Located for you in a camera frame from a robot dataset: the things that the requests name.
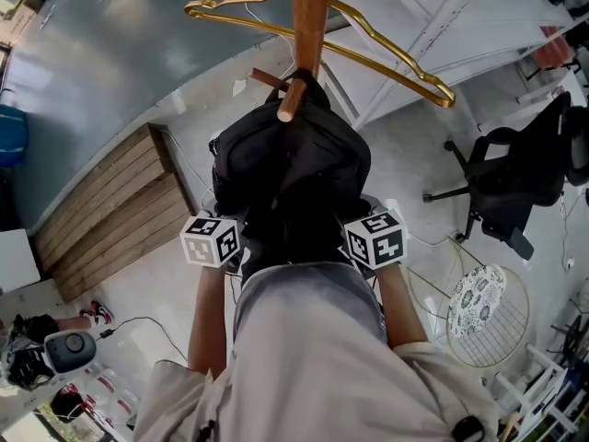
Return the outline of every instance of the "white box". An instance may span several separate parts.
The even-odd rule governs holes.
[[[407,257],[405,225],[394,210],[345,225],[353,259],[374,270]]]
[[[191,216],[180,240],[186,262],[219,268],[239,251],[237,221]]]
[[[0,232],[0,295],[39,280],[26,231]]]

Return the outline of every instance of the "wooden pole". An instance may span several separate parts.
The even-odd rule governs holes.
[[[309,70],[317,77],[329,0],[293,0],[294,50],[296,66]],[[289,122],[305,91],[305,82],[295,79],[278,109],[278,119]]]
[[[254,80],[258,80],[258,82],[261,82],[262,84],[269,85],[273,88],[278,88],[283,92],[287,92],[288,87],[291,86],[291,84],[289,84],[288,82],[284,82],[281,78],[273,76],[272,74],[268,74],[267,72],[264,72],[260,69],[256,69],[255,67],[251,69],[249,77],[253,78]]]
[[[507,437],[511,434],[512,429],[516,426],[517,421],[519,421],[519,413],[511,413],[507,418],[507,421],[505,421],[505,429],[503,430],[500,439],[501,442],[505,442],[507,440]]]

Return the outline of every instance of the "black backpack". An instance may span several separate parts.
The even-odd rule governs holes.
[[[325,91],[308,71],[297,70],[292,77],[304,80],[307,90],[291,122],[277,118],[281,100],[275,89],[264,105],[209,144],[216,212],[245,217],[248,231],[242,234],[267,247],[300,249],[311,228],[314,243],[332,247],[340,242],[334,218],[367,214],[360,194],[370,149],[331,111]]]

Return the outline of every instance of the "person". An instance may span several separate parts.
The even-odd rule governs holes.
[[[42,316],[33,316],[32,318],[23,319],[17,315],[14,321],[14,330],[16,333],[28,337],[34,343],[43,343],[45,337],[60,331],[87,331],[99,324],[111,324],[113,321],[112,313],[100,302],[92,301],[90,308],[82,309],[79,316],[63,320],[55,320],[48,314]],[[2,335],[6,337],[9,330],[5,328],[4,323],[0,324],[0,343],[3,341]]]
[[[227,365],[225,272],[202,268],[188,367],[156,364],[134,439],[496,440],[491,395],[428,342],[399,266],[375,273],[383,314],[350,264],[255,272]]]
[[[100,302],[92,301],[90,308],[82,309],[79,316],[63,320],[55,320],[48,314],[33,316],[23,319],[17,315],[13,325],[8,327],[0,320],[0,386],[6,387],[13,383],[10,381],[10,367],[12,364],[8,358],[8,346],[11,352],[19,352],[21,348],[27,348],[28,343],[43,344],[45,337],[61,331],[86,331],[95,326],[112,323],[112,313]]]

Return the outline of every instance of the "white shelf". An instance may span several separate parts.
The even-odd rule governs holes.
[[[353,28],[344,28],[331,32],[326,35],[326,40],[365,55],[371,54],[370,50],[365,46]],[[339,85],[341,87],[357,112],[362,112],[366,109],[370,100],[387,81],[386,77],[377,72],[333,52],[324,51],[322,57],[330,72],[337,79],[338,84],[333,85]],[[516,61],[518,57],[519,54],[517,51],[498,52],[490,56],[481,56],[462,64],[456,64],[452,67],[433,72],[448,86],[452,86],[495,67]],[[378,57],[376,57],[376,60],[382,63],[382,60]],[[383,100],[375,113],[373,113],[370,120],[380,118],[391,111],[397,110],[421,98],[421,95],[406,87],[395,87]]]
[[[425,29],[428,18],[406,7],[407,0],[342,0],[364,14],[370,24],[408,51]],[[437,9],[444,0],[431,1]],[[380,59],[394,67],[397,58],[368,37],[355,21],[352,27]],[[562,6],[544,0],[475,0],[452,22],[422,57],[424,70],[436,71],[480,56],[539,44],[546,39],[541,26],[563,26],[572,19]]]
[[[440,13],[438,10],[445,0],[341,1],[359,10],[378,32],[409,53],[424,49],[427,40],[422,41],[423,38],[435,39],[419,64],[423,70],[438,75],[448,86],[516,61],[519,58],[517,50],[546,41],[541,27],[572,23],[563,6],[554,6],[544,0],[466,0],[468,5],[460,4],[461,0],[449,0],[453,2],[451,5],[457,4],[456,13],[459,15],[452,20],[450,13],[455,13],[454,8],[448,9],[445,5],[442,13],[450,19],[436,17],[436,21],[445,22],[436,31],[430,27],[432,15]],[[372,40],[352,18],[347,19],[352,26],[326,35],[326,40],[395,69],[398,58]],[[421,49],[412,50],[411,46],[418,39]],[[347,96],[358,113],[365,112],[377,94],[382,97],[379,92],[387,82],[386,77],[337,54],[324,52],[323,59],[331,78],[335,79],[330,85],[340,90],[340,98]],[[398,68],[399,71],[407,69],[405,65]],[[411,72],[409,77],[416,78]],[[382,100],[370,120],[420,98],[408,88],[396,86]]]
[[[424,15],[432,17],[444,0],[403,0],[412,11],[416,7]],[[540,25],[566,25],[572,19],[563,5],[554,6],[548,0],[475,0],[468,5],[468,11],[462,13],[453,25],[472,25],[489,21],[536,21]]]

